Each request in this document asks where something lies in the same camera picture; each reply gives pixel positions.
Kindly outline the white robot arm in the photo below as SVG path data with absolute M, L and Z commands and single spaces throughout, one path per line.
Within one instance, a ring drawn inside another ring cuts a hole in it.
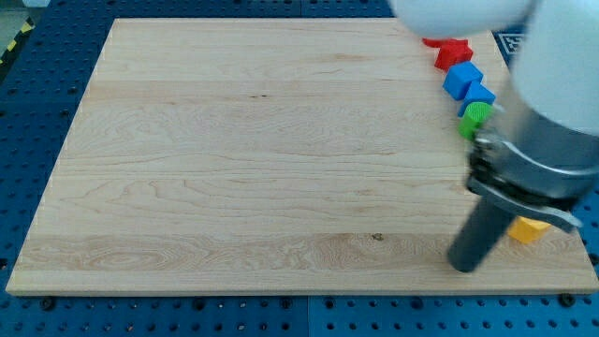
M 467 188 L 479 201 L 447 258 L 474 271 L 514 218 L 570 232 L 573 206 L 598 181 L 598 5 L 585 0 L 392 0 L 420 37 L 465 37 L 525 22 L 490 118 L 475 132 Z

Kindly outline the dark grey cylindrical probe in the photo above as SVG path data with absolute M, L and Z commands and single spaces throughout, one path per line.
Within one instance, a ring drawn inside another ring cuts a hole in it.
M 515 215 L 481 198 L 450 244 L 447 259 L 460 272 L 472 272 L 503 237 Z

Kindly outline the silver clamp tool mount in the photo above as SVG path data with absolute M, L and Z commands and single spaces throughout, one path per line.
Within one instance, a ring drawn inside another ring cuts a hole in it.
M 598 136 L 549 118 L 509 81 L 475 132 L 467 187 L 481 211 L 466 227 L 502 233 L 523 216 L 564 232 L 582 227 L 571 210 L 598 180 Z

